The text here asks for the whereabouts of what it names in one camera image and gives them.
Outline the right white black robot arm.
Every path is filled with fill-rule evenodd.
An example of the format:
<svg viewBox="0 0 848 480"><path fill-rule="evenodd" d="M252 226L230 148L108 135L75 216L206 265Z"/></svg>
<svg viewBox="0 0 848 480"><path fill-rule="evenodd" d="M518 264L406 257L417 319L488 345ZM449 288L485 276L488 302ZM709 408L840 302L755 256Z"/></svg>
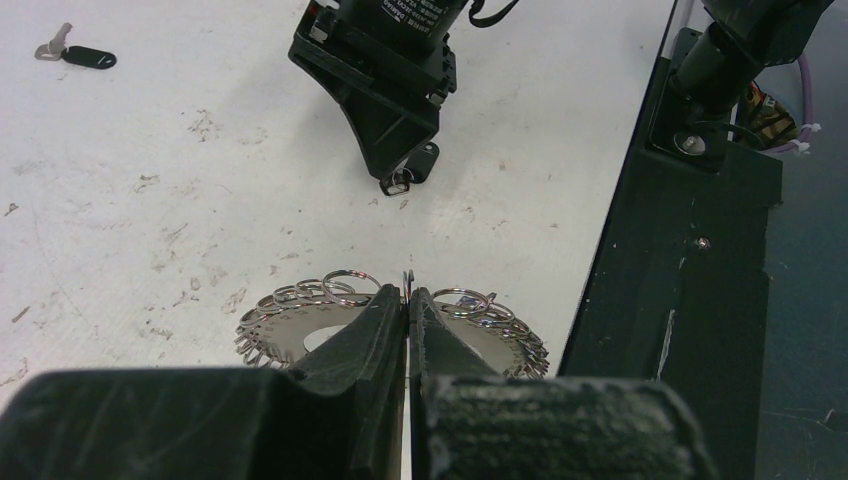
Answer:
<svg viewBox="0 0 848 480"><path fill-rule="evenodd" d="M800 61L824 1L708 1L710 25L681 29L648 104L646 145L697 168L721 168L731 136L761 145L730 122L731 109L764 69ZM503 20L480 1L312 1L289 59L339 105L369 174L386 196L425 182L439 156L433 139L457 88L448 40L466 13L477 28Z"/></svg>

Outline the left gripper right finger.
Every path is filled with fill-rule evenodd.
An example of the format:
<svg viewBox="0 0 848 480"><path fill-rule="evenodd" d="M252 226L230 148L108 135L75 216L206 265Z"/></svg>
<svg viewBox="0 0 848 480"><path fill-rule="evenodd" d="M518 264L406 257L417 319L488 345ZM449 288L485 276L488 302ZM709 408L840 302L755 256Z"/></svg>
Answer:
<svg viewBox="0 0 848 480"><path fill-rule="evenodd" d="M416 479L712 479L686 403L620 378L509 379L415 290L410 315L411 469Z"/></svg>

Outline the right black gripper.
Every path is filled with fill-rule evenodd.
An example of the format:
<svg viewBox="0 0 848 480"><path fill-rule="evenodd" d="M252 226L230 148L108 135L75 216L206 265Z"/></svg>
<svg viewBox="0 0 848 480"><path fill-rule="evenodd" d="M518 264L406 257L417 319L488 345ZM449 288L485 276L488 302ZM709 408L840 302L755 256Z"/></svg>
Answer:
<svg viewBox="0 0 848 480"><path fill-rule="evenodd" d="M403 91L429 99L456 91L449 29L465 6L311 1L296 27L289 58L339 105L378 183L438 132L435 109L410 103Z"/></svg>

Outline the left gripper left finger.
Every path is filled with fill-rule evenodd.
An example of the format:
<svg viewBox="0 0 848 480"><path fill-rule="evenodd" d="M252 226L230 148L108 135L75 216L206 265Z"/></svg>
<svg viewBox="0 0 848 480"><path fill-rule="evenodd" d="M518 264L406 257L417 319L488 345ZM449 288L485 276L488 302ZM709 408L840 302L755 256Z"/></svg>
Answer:
<svg viewBox="0 0 848 480"><path fill-rule="evenodd" d="M396 479L405 339L383 286L285 370L65 370L1 417L5 479Z"/></svg>

